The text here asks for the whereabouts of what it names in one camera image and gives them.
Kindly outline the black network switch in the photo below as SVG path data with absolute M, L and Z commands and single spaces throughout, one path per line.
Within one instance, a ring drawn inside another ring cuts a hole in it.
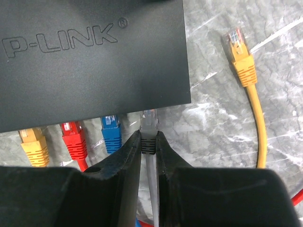
M 190 102 L 182 1 L 1 1 L 1 132 Z

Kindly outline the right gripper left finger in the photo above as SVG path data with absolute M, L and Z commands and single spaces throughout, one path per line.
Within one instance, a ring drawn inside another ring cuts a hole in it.
M 0 169 L 3 227 L 133 227 L 141 134 L 81 172 L 70 167 Z

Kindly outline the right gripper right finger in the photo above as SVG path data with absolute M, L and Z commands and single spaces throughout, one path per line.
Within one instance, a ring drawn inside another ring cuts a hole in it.
M 298 227 L 281 178 L 270 169 L 193 167 L 156 136 L 161 227 Z

